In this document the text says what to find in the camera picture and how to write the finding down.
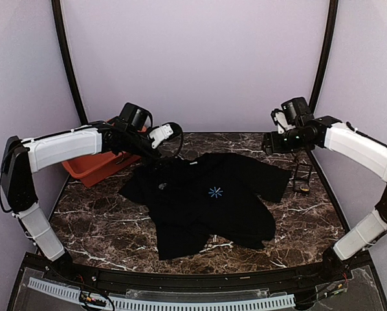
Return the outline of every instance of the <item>white robotic arm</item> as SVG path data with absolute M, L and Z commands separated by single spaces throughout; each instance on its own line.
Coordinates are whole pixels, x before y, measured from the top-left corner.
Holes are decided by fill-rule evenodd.
M 266 153 L 287 153 L 300 148 L 327 148 L 343 154 L 387 182 L 387 145 L 333 117 L 315 119 L 304 98 L 282 104 L 271 113 L 277 132 L 264 136 Z M 324 253 L 327 268 L 338 266 L 387 232 L 387 186 L 374 210 Z
M 9 138 L 0 174 L 1 207 L 2 186 L 11 207 L 3 211 L 12 212 L 49 260 L 56 261 L 68 253 L 39 207 L 32 174 L 55 163 L 107 151 L 127 151 L 151 160 L 159 159 L 157 147 L 164 140 L 181 135 L 181 127 L 171 122 L 142 133 L 147 117 L 151 118 L 148 111 L 127 103 L 111 123 L 94 122 L 35 139 Z

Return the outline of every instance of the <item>black pole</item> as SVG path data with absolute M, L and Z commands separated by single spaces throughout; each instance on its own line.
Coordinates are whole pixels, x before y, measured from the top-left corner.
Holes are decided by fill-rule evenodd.
M 76 106 L 78 117 L 82 125 L 88 124 L 87 115 L 85 114 L 82 98 L 78 91 L 76 76 L 72 68 L 72 62 L 69 52 L 69 46 L 67 45 L 67 36 L 65 35 L 65 28 L 63 22 L 63 12 L 61 11 L 60 0 L 52 0 L 52 13 L 54 14 L 54 22 L 56 24 L 56 31 L 58 37 L 58 43 L 60 44 L 61 57 L 63 58 L 65 74 L 69 81 L 70 90 L 74 105 Z
M 315 111 L 318 97 L 320 95 L 320 90 L 322 89 L 324 74 L 326 73 L 327 61 L 329 60 L 329 54 L 330 54 L 330 48 L 331 48 L 331 41 L 333 39 L 333 33 L 335 31 L 337 5 L 338 5 L 338 0 L 330 0 L 329 13 L 327 15 L 326 31 L 324 32 L 322 53 L 320 55 L 320 60 L 318 62 L 315 83 L 313 85 L 313 90 L 310 96 L 309 107 L 312 112 Z

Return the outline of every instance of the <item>blue logo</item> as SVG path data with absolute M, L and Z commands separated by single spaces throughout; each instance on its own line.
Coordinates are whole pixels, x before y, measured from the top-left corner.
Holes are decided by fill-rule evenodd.
M 221 187 L 217 189 L 217 187 L 210 188 L 210 192 L 208 192 L 211 195 L 211 198 L 215 197 L 215 199 L 218 199 L 218 196 L 222 196 L 223 190 L 221 190 Z

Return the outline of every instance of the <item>orange plastic container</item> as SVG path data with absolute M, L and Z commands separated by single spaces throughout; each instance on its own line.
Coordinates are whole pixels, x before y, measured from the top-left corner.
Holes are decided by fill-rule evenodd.
M 125 152 L 119 155 L 106 152 L 64 161 L 63 166 L 72 177 L 80 179 L 86 187 L 91 187 L 139 159 L 138 155 Z

